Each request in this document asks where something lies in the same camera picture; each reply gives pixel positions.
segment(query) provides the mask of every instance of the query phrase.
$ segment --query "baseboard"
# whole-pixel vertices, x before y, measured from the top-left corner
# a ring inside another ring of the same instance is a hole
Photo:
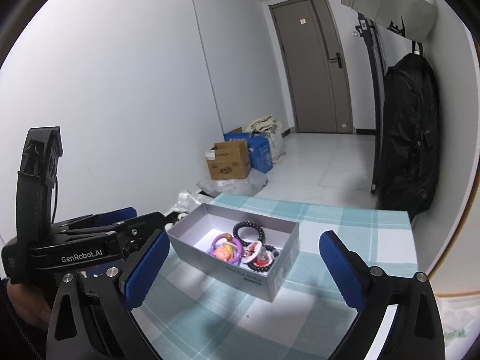
[[[285,130],[284,132],[282,132],[282,137],[285,138],[287,135],[290,135],[291,134],[291,131],[292,129],[289,128],[288,130]]]
[[[368,130],[366,128],[357,128],[355,132],[357,135],[375,135],[375,130]]]

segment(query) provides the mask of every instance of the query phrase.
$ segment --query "person's hand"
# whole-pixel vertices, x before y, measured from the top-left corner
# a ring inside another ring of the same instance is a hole
[[[29,325],[47,331],[52,310],[42,292],[28,284],[7,283],[7,294],[17,315]]]

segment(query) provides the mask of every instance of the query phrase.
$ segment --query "metal bolt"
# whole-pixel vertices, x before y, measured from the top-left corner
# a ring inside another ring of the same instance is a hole
[[[418,281],[421,281],[422,283],[427,281],[427,275],[424,274],[423,272],[418,272],[415,277],[417,278]]]
[[[116,266],[112,266],[111,268],[106,270],[106,275],[109,278],[112,278],[113,276],[116,276],[119,272],[119,269]]]
[[[382,269],[379,268],[378,266],[373,266],[372,268],[370,268],[370,273],[371,273],[373,276],[376,276],[377,278],[379,278],[380,276],[383,275]]]
[[[63,281],[66,283],[69,283],[70,281],[72,281],[73,278],[74,278],[73,274],[66,274],[65,276],[63,276]]]

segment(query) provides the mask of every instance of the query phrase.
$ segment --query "blue box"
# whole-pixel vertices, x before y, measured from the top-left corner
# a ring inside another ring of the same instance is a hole
[[[225,142],[245,139],[247,141],[251,167],[262,173],[267,173],[272,170],[272,154],[270,154],[270,145],[268,144],[267,138],[259,136],[251,137],[248,132],[228,132],[223,134],[223,138]]]

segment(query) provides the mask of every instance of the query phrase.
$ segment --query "backpack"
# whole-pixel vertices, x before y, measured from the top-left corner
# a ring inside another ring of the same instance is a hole
[[[378,208],[429,209],[440,163],[439,94],[434,71],[420,54],[403,57],[385,77]]]

